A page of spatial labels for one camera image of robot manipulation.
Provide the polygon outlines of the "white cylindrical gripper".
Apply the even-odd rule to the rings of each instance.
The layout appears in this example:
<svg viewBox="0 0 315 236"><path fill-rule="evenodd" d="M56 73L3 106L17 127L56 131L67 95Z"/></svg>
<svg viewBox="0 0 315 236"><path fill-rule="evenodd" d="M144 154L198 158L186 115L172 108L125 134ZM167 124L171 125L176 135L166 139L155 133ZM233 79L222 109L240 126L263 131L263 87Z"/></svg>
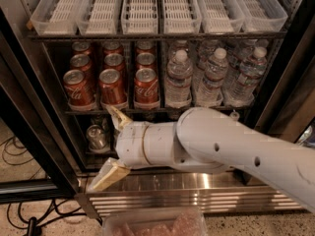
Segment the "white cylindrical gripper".
<svg viewBox="0 0 315 236"><path fill-rule="evenodd" d="M174 163L174 122L133 122L113 105L107 105L106 109L114 128L121 131L116 142L120 159L110 157L102 165L88 186L89 192L104 191L126 177L130 168L171 166Z"/></svg>

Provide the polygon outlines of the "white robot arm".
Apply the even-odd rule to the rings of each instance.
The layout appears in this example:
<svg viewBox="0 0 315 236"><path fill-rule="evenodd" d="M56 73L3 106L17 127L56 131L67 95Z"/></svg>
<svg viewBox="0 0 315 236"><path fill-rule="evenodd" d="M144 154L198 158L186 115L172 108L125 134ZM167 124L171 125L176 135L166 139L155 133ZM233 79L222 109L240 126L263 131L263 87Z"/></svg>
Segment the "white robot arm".
<svg viewBox="0 0 315 236"><path fill-rule="evenodd" d="M233 167L315 211L315 151L276 139L215 109L193 107L176 122L133 121L110 109L119 135L116 159L108 159L92 180L100 192L132 169L170 167L184 172L221 173Z"/></svg>

